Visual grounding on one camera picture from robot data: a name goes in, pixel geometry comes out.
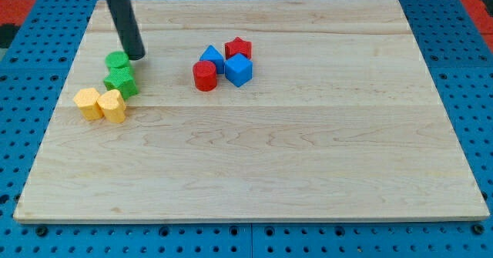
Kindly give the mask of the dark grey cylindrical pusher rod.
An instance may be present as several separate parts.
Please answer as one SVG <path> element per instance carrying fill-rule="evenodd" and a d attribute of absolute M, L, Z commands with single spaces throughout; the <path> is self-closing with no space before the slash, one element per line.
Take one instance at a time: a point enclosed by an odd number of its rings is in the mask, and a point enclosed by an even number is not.
<path fill-rule="evenodd" d="M 131 0 L 106 0 L 124 52 L 130 60 L 140 60 L 146 50 Z"/>

